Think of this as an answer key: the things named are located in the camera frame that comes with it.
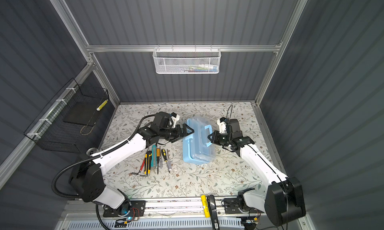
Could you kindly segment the blue clear plastic tool box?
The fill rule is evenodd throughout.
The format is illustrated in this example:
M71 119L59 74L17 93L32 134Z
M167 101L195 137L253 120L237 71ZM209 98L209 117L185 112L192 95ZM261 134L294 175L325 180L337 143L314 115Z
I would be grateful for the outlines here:
M208 139L213 133L210 122L204 118L189 118L187 126L194 133L183 139L183 160L189 164L208 164L216 157L215 147Z

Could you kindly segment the yellow black handled screwdriver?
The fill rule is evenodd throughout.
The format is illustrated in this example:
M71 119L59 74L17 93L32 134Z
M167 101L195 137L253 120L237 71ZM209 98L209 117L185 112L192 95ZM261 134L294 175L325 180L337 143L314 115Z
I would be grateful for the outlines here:
M165 149L161 149L161 153L162 153L162 156L163 156L163 159L166 163L166 166L168 166L168 155L167 155L167 151Z

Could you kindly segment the clear handled screwdriver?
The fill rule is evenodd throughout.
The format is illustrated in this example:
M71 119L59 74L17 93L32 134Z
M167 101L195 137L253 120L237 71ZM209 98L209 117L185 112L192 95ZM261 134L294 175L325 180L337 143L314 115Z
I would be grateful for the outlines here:
M172 166L171 166L169 155L167 155L166 162L167 162L168 171L169 171L169 173L171 173L172 172Z

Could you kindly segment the orange handled screwdriver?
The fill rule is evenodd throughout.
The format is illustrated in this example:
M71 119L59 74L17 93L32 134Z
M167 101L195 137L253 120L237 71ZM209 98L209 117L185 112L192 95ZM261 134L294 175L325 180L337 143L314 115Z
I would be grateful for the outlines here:
M159 147L156 147L156 158L157 158L157 174L159 174L159 165L161 160L161 149Z

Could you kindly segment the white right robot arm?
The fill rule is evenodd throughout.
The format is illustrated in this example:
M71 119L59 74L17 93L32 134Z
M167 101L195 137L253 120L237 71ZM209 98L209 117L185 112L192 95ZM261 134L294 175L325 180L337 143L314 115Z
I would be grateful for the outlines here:
M243 136L238 120L222 117L217 124L219 130L210 134L208 140L236 153L258 174L267 189L264 194L254 188L239 191L239 209L260 210L276 227L304 217L307 211L300 181L281 172L261 153L250 137Z

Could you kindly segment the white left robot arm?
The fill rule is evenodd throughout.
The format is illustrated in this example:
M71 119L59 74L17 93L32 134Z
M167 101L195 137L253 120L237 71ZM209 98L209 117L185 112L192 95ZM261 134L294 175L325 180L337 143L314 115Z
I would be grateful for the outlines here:
M85 203L93 202L115 210L128 207L129 198L108 186L104 176L123 160L157 144L159 140L174 143L192 135L195 131L187 124L179 125L179 119L174 112L158 112L143 117L130 137L57 173L51 183L52 191L62 198L81 199ZM63 193L57 187L59 178L67 171L71 171L69 184L76 192L74 195Z

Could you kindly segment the teal utility knife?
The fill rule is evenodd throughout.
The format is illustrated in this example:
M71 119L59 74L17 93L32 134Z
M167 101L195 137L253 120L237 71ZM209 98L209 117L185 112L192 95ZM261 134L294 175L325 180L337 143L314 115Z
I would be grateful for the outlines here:
M151 171L154 171L156 167L157 167L157 146L152 145Z

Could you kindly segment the yellow black utility knife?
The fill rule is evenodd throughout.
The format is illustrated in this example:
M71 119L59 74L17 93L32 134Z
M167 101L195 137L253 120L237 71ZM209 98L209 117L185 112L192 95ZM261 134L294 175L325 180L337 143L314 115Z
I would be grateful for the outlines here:
M145 154L145 176L148 177L151 171L152 151L147 151Z

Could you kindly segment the black pad in basket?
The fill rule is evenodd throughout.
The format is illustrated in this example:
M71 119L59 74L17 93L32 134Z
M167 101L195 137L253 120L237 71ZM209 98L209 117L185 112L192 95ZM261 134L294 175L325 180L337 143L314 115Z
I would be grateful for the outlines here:
M64 117L63 122L81 126L93 127L102 111L97 110L97 103L77 102Z

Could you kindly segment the yellow marker on rail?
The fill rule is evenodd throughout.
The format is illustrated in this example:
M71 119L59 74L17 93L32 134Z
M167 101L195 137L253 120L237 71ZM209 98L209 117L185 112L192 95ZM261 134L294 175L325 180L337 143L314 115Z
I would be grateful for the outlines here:
M202 195L201 200L202 200L202 205L203 205L205 217L210 218L210 212L209 212L207 197L205 195Z

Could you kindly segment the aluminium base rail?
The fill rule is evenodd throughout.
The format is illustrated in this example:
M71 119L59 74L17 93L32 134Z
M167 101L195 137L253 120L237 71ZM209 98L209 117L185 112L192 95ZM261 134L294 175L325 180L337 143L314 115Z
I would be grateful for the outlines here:
M204 213L201 198L147 198L144 212L129 222L124 217L99 221L94 204L69 201L56 225L57 230L211 230L210 218ZM216 209L221 230L275 230L277 229L259 211L227 214L224 198L216 197Z

